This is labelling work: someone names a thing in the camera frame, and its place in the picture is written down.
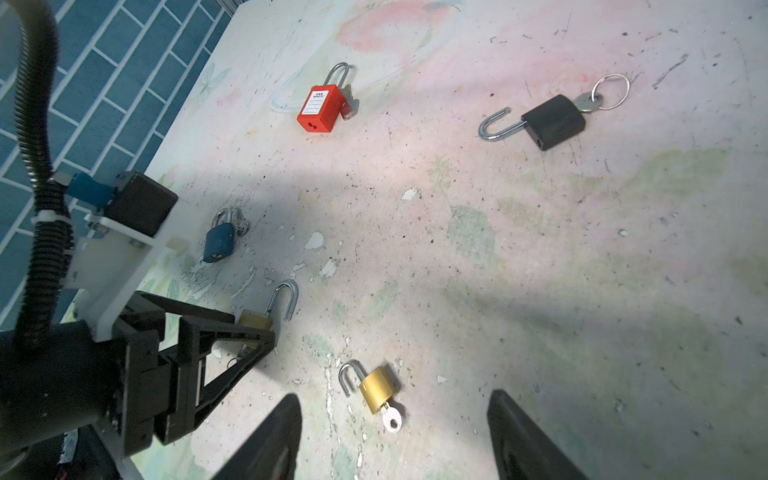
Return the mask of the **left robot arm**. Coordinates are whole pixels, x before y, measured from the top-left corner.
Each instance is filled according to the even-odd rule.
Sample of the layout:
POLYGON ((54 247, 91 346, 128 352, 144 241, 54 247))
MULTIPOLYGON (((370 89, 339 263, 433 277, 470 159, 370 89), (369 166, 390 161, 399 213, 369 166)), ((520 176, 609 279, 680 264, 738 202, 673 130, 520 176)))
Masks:
POLYGON ((93 426, 119 458, 195 431, 275 347, 268 328, 229 313, 135 292, 96 342, 83 322, 20 351, 1 335, 1 452, 93 426))

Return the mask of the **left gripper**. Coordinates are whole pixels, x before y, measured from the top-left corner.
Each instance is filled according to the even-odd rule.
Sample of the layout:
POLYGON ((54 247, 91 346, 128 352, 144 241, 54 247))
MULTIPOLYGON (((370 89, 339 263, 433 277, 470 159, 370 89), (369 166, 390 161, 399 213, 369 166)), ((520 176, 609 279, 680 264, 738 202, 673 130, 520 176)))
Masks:
POLYGON ((112 340, 119 371, 112 449, 119 456, 147 449, 153 433, 169 445, 194 432, 276 347, 270 327, 143 291, 118 315, 112 340), (178 335, 159 356, 167 314, 181 317, 178 335))

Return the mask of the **blue padlock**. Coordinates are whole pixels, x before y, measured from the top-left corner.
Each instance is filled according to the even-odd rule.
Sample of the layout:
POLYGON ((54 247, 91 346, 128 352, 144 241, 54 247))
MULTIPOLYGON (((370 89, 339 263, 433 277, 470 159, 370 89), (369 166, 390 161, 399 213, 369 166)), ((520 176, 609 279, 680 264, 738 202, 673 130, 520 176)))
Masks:
POLYGON ((202 261, 216 263, 229 257, 235 250, 236 239, 244 236, 250 223, 238 207, 224 207, 213 217, 205 238, 202 261))

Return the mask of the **red padlock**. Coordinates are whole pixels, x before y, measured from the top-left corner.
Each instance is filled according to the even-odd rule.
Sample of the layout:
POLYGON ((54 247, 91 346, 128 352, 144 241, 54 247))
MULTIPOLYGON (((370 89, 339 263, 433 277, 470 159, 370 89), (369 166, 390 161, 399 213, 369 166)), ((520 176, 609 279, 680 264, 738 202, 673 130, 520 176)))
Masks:
POLYGON ((322 85, 313 86, 297 116, 298 123, 308 133, 331 133, 339 117, 350 120, 359 111, 359 101, 353 97, 346 78, 351 66, 339 62, 332 67, 322 85))

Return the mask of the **small brass padlock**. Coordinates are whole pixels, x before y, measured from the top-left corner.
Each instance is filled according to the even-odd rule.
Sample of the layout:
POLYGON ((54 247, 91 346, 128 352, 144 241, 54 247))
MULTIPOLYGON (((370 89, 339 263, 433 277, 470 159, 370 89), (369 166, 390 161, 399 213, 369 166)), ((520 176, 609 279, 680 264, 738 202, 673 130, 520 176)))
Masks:
POLYGON ((385 369, 377 367, 371 373, 367 373, 356 360, 342 364, 338 371, 338 380, 346 397, 351 395, 353 386, 353 383, 347 380, 348 371, 352 371, 357 377, 358 391, 371 413, 382 415, 382 423, 387 432, 398 433, 403 425, 403 416, 393 403, 396 389, 385 369))

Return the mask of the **large brass padlock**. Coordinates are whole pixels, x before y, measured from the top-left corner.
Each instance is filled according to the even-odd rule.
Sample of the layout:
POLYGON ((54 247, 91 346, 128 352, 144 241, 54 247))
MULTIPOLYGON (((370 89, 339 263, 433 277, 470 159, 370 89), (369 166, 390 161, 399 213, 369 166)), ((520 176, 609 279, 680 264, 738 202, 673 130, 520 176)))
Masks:
POLYGON ((294 312, 296 310, 299 299, 299 286, 293 279, 284 280, 275 286, 263 313, 243 309, 240 317, 237 320, 237 324, 243 327, 271 330, 275 322, 273 319, 273 312, 277 307, 280 296, 284 291, 287 292, 288 303, 283 310, 282 319, 286 322, 290 321, 294 316, 294 312))

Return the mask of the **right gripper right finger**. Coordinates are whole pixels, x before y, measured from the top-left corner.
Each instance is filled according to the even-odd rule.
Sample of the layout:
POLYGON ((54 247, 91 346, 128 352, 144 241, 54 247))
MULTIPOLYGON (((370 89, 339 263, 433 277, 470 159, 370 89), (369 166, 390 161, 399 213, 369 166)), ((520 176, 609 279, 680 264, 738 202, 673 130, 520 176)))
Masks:
POLYGON ((487 421, 500 479, 586 479, 504 390, 491 393, 487 421))

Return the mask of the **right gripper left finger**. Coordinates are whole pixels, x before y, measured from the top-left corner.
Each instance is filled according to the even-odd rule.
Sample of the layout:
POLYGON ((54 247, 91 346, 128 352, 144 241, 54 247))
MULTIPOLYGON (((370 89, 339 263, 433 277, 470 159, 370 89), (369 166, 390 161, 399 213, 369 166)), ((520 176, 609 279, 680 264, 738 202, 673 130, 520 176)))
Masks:
POLYGON ((295 478, 302 438, 302 411, 296 394, 286 395, 213 479, 295 478))

